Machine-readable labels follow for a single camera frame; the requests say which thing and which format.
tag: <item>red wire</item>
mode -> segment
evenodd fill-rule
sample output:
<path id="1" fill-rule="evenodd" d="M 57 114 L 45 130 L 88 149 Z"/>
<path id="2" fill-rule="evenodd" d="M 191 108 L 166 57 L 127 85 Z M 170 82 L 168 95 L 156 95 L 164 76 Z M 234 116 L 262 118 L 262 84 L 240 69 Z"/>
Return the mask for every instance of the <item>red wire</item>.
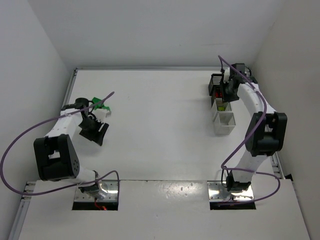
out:
<path id="1" fill-rule="evenodd" d="M 94 199 L 94 205 L 95 205 L 98 209 L 100 209 L 100 210 L 107 210 L 107 208 L 106 208 L 105 206 L 99 206 L 99 205 L 97 204 L 97 199 L 96 199 L 96 198 Z"/>
<path id="2" fill-rule="evenodd" d="M 96 198 L 94 199 L 94 205 L 95 205 L 98 209 L 102 210 L 101 207 L 97 204 L 97 199 L 96 199 Z"/>

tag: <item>green block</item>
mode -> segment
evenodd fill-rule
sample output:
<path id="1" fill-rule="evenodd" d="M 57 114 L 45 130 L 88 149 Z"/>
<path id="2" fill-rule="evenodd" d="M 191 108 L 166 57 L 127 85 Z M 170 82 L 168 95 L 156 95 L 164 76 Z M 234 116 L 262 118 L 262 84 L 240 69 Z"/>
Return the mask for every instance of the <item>green block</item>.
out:
<path id="1" fill-rule="evenodd" d="M 99 98 L 97 98 L 97 97 L 92 98 L 93 104 L 96 104 L 96 103 L 98 103 L 98 102 L 100 102 L 100 101 L 101 101 L 101 99 L 99 99 Z M 98 104 L 97 106 L 95 106 L 95 107 L 94 107 L 94 110 L 96 110 L 96 109 L 107 109 L 108 111 L 111 111 L 111 110 L 110 110 L 110 107 L 105 106 L 103 103 L 102 103 L 102 104 Z"/>

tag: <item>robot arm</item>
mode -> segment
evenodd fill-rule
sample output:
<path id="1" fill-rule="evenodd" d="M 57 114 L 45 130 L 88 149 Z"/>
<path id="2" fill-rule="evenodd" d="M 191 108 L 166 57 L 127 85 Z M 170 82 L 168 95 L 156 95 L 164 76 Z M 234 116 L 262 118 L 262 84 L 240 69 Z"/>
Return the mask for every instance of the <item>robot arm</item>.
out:
<path id="1" fill-rule="evenodd" d="M 236 63 L 232 66 L 239 72 L 245 73 L 245 65 L 243 63 Z M 250 79 L 252 81 L 251 84 L 259 90 L 258 83 L 254 77 Z M 224 102 L 242 99 L 246 106 L 251 116 L 251 122 L 246 132 L 247 136 L 263 114 L 264 104 L 261 98 L 257 95 L 256 90 L 253 90 L 251 86 L 232 69 L 230 70 L 229 78 L 227 80 L 221 80 L 220 88 Z M 266 105 L 266 116 L 254 134 L 246 142 L 246 150 L 236 168 L 256 172 L 264 160 L 268 159 L 269 156 L 272 156 L 275 152 L 280 151 L 283 147 L 287 116 L 285 113 L 278 113 L 268 102 Z M 272 131 L 266 131 L 266 126 L 272 129 Z M 226 179 L 227 190 L 246 190 L 251 184 L 254 172 L 232 170 Z"/>
<path id="2" fill-rule="evenodd" d="M 34 141 L 34 153 L 41 180 L 54 182 L 67 180 L 80 184 L 95 181 L 99 177 L 96 171 L 80 165 L 72 144 L 72 138 L 78 126 L 82 129 L 81 136 L 100 146 L 103 144 L 103 138 L 109 127 L 107 123 L 99 121 L 88 111 L 68 115 L 88 106 L 89 100 L 86 98 L 77 98 L 74 104 L 63 106 L 60 115 L 66 115 L 66 117 L 58 119 L 47 135 Z M 101 182 L 82 184 L 81 190 L 97 197 L 103 190 L 103 186 Z"/>

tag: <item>white container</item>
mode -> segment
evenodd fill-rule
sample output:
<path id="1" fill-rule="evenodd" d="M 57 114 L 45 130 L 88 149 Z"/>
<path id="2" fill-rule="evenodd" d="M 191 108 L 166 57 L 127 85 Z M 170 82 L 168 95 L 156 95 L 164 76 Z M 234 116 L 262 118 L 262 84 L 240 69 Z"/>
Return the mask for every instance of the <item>white container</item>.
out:
<path id="1" fill-rule="evenodd" d="M 230 102 L 223 102 L 222 98 L 216 98 L 213 102 L 211 112 L 212 112 L 212 121 L 216 120 L 216 117 L 219 112 L 231 112 Z"/>
<path id="2" fill-rule="evenodd" d="M 229 135 L 236 126 L 234 113 L 218 111 L 213 126 L 216 135 Z"/>

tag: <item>white tabletop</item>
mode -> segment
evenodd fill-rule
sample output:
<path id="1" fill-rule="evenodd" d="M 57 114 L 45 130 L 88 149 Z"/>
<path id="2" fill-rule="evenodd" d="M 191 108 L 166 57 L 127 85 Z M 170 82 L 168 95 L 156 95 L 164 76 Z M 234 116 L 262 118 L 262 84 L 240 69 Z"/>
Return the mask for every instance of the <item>white tabletop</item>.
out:
<path id="1" fill-rule="evenodd" d="M 250 116 L 233 102 L 236 127 L 214 135 L 208 83 L 212 71 L 79 70 L 70 96 L 103 98 L 112 114 L 99 147 L 75 134 L 80 164 L 104 174 L 118 170 L 118 211 L 71 210 L 75 189 L 32 197 L 20 240 L 306 240 L 304 220 L 289 180 L 256 203 L 256 210 L 210 210 L 207 180 L 241 142 Z M 237 164 L 244 149 L 230 161 Z M 272 173 L 266 160 L 259 171 Z M 38 181 L 35 192 L 64 185 Z M 255 198 L 277 187 L 254 176 Z"/>
<path id="2" fill-rule="evenodd" d="M 232 102 L 236 127 L 215 136 L 208 84 L 212 71 L 79 70 L 69 103 L 104 98 L 112 114 L 100 147 L 75 134 L 84 167 L 117 170 L 126 180 L 218 180 L 220 165 L 244 139 L 251 117 Z M 245 148 L 230 161 L 235 166 Z M 270 161 L 259 169 L 272 173 Z"/>

